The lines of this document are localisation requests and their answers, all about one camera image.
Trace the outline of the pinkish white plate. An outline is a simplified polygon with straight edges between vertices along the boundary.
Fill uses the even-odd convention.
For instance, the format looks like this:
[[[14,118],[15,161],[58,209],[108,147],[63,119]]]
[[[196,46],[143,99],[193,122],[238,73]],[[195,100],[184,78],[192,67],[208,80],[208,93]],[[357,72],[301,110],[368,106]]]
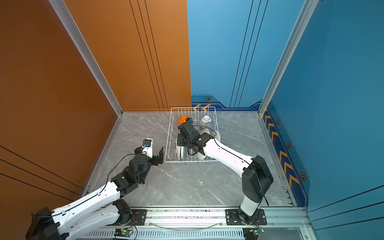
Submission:
[[[196,156],[197,156],[197,159],[198,159],[199,161],[203,161],[203,160],[206,158],[206,155],[201,154],[200,152],[198,152],[198,153],[196,154]]]

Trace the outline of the white wire dish rack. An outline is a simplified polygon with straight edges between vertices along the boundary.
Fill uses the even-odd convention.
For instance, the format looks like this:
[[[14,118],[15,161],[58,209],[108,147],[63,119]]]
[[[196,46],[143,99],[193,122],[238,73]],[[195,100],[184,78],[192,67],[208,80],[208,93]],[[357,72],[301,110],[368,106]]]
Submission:
[[[215,107],[197,105],[171,108],[165,161],[214,161],[211,157],[205,157],[203,152],[204,143],[212,137],[220,137]]]

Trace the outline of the green rimmed white plate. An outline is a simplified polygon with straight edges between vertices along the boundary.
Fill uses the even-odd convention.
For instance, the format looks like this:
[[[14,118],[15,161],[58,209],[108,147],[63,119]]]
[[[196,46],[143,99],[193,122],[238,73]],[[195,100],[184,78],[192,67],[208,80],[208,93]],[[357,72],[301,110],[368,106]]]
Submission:
[[[185,159],[185,147],[179,146],[179,159],[184,160]]]

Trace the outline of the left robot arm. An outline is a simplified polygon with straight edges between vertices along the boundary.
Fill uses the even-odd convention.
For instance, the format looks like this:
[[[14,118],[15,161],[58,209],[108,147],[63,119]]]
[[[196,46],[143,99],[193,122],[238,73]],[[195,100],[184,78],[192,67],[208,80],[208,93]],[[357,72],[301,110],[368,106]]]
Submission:
[[[32,218],[27,240],[75,240],[115,223],[126,224],[132,211],[123,197],[144,184],[151,166],[164,162],[164,151],[152,155],[150,147],[139,147],[123,171],[94,192],[65,206],[43,208]]]

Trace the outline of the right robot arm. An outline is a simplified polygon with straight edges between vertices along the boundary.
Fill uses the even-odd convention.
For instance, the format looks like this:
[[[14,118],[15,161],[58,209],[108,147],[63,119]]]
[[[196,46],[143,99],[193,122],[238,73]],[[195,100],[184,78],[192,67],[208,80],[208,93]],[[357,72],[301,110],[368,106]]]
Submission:
[[[212,158],[242,178],[242,190],[245,196],[238,208],[239,218],[245,225],[256,223],[260,203],[274,182],[265,159],[259,155],[252,158],[225,146],[219,140],[218,131],[206,126],[202,126],[203,130],[199,131],[192,118],[187,116],[178,119],[177,127],[179,153],[182,152],[181,148],[184,148],[189,156],[196,156],[198,160]]]

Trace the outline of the orange bowl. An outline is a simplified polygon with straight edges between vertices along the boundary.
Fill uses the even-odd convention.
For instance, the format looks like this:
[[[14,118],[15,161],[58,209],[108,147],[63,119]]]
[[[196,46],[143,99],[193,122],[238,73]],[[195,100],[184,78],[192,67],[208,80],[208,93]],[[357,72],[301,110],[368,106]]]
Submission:
[[[177,121],[177,125],[180,125],[180,124],[186,122],[186,121],[188,120],[188,118],[189,118],[188,116],[181,116],[181,117],[178,119],[178,121]]]

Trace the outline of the white small bowl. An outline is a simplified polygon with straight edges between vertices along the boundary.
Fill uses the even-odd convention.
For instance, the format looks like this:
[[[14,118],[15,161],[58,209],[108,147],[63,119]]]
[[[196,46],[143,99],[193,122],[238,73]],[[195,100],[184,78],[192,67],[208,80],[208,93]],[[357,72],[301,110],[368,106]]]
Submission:
[[[205,115],[200,119],[199,126],[201,130],[205,128],[214,129],[215,127],[213,119],[209,115]]]

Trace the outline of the left circuit board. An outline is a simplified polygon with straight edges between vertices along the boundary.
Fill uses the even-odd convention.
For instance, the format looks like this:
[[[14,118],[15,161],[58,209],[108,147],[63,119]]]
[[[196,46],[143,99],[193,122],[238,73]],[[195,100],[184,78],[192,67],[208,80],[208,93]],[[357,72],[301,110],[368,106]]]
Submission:
[[[132,229],[115,229],[114,238],[130,238],[133,234]]]

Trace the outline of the circuit board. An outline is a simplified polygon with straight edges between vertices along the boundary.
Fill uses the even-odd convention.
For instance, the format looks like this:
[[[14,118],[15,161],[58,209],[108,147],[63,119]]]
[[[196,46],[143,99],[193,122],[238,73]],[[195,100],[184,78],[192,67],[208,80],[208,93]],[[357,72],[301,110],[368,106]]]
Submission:
[[[130,238],[133,234],[132,229],[115,229],[114,238]]]
[[[245,240],[258,240],[259,235],[264,233],[263,228],[243,228],[243,236]]]

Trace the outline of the right circuit board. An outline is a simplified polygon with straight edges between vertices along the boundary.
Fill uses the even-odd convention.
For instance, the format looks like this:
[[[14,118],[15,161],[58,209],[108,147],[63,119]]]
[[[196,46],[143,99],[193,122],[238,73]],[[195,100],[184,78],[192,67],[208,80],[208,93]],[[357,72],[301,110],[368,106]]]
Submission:
[[[243,228],[243,236],[245,240],[258,240],[259,235],[264,233],[263,228]]]

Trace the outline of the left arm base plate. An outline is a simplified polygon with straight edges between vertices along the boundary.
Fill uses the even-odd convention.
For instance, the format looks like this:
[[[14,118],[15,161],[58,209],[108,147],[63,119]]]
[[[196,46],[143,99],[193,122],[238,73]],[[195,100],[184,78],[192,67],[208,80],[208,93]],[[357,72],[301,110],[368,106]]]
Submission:
[[[133,209],[129,213],[123,213],[111,226],[144,226],[147,218],[146,209]]]

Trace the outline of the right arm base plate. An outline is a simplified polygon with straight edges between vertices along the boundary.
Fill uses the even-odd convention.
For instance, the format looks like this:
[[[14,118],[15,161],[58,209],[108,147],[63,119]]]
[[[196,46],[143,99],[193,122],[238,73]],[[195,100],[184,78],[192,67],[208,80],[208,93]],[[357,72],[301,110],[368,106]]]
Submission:
[[[256,209],[252,216],[248,216],[241,209],[226,209],[226,221],[227,225],[259,225],[266,226],[267,217],[263,209]]]

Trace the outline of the aluminium front rail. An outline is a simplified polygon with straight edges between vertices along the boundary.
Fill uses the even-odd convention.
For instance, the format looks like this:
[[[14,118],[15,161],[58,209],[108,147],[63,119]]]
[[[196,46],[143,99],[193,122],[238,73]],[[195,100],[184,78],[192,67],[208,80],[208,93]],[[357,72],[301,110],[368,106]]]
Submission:
[[[107,225],[76,240],[244,240],[243,228],[263,228],[258,240],[315,240],[317,237],[302,208],[262,207],[267,225],[229,226],[230,207],[145,207],[144,226]],[[114,238],[115,229],[132,229],[130,238]]]

